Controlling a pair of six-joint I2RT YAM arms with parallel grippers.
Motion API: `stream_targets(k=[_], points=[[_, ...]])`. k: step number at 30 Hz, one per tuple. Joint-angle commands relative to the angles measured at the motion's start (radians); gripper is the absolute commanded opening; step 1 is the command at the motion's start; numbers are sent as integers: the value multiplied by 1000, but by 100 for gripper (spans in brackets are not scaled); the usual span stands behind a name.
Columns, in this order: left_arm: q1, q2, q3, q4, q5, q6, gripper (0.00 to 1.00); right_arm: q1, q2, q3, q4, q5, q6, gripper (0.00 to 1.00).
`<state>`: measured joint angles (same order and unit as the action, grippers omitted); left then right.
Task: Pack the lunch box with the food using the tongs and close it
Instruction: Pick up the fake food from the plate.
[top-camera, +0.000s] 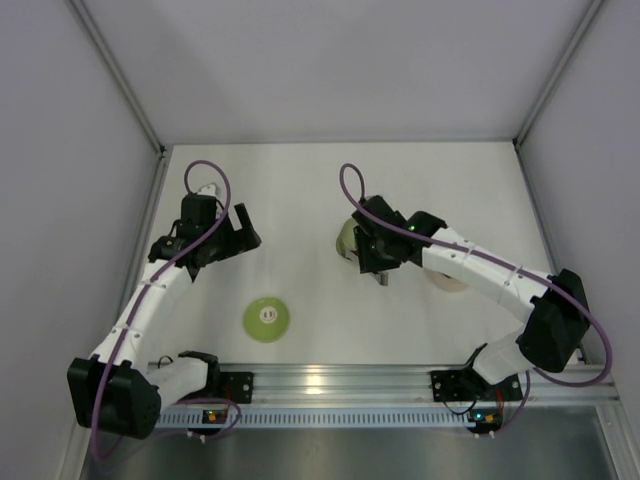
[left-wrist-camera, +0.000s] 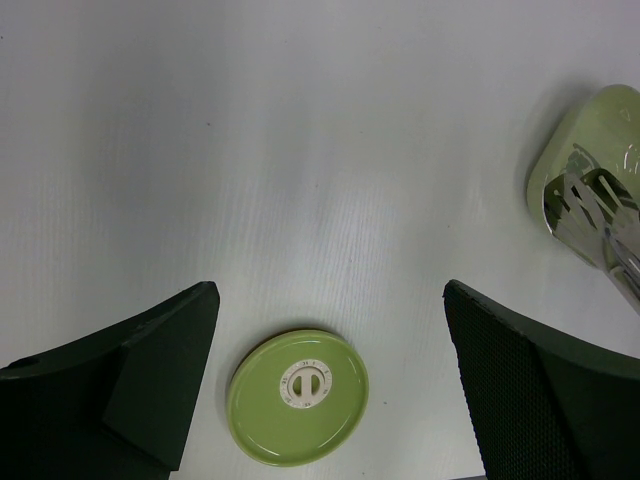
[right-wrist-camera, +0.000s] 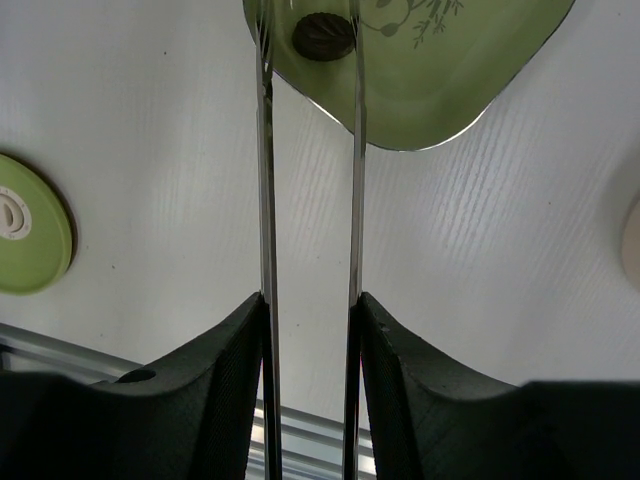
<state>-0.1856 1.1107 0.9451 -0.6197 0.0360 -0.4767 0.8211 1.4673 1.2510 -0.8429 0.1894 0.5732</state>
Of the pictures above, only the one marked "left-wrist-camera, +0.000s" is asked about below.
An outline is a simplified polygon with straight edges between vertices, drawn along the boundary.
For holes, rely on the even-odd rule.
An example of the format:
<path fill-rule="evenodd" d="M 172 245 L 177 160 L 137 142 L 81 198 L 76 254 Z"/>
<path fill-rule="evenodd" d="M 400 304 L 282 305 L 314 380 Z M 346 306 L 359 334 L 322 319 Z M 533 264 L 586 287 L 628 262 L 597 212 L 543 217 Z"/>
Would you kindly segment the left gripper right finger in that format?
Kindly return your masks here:
<path fill-rule="evenodd" d="M 486 478 L 638 478 L 638 359 L 458 280 L 443 299 Z"/>

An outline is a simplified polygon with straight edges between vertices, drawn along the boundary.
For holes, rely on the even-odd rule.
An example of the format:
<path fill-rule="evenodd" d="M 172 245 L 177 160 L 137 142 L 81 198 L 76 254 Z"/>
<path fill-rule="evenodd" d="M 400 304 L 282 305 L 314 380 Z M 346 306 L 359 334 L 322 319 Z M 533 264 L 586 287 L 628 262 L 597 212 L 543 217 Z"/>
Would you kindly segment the green round lid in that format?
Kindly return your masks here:
<path fill-rule="evenodd" d="M 239 363 L 226 392 L 226 418 L 236 445 L 276 467 L 321 459 L 359 425 L 369 377 L 358 352 L 321 329 L 279 333 Z"/>

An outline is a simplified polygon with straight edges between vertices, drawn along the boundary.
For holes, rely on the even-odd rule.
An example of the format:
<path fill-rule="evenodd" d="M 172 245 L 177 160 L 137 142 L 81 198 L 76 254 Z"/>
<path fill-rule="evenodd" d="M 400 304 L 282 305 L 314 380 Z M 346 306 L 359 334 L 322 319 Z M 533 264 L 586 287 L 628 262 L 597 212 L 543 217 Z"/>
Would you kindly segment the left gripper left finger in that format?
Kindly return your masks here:
<path fill-rule="evenodd" d="M 4 479 L 167 479 L 219 312 L 212 281 L 1 370 Z"/>

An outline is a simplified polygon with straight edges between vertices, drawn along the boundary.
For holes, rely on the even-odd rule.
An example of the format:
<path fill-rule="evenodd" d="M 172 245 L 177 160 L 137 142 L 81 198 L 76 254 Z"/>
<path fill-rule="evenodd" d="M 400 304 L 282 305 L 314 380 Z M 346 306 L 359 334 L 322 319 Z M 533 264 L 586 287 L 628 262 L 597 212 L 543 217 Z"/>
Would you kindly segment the metal tongs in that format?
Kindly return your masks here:
<path fill-rule="evenodd" d="M 552 236 L 601 271 L 639 310 L 639 205 L 609 171 L 564 173 L 543 189 L 544 223 Z"/>

